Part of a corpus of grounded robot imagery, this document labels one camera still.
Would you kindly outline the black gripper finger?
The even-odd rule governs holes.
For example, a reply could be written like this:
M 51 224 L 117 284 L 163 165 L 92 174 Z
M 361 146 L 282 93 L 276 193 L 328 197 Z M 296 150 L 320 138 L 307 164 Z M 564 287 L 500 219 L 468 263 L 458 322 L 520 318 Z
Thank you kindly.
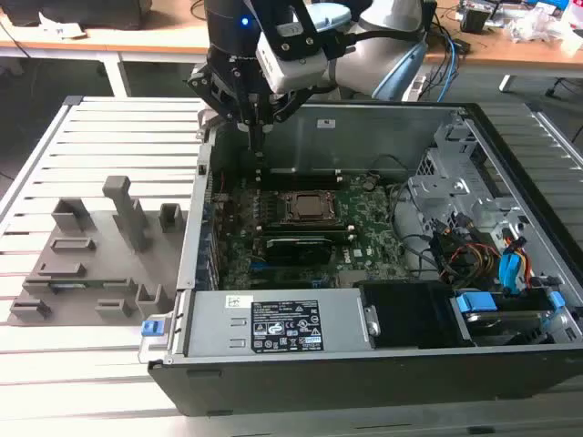
M 257 151 L 257 114 L 239 67 L 228 67 L 223 80 L 209 66 L 203 66 L 186 84 L 218 115 L 246 132 L 250 150 Z
M 276 94 L 263 86 L 256 98 L 256 155 L 263 154 L 265 136 L 276 123 L 293 115 L 314 94 L 314 87 Z

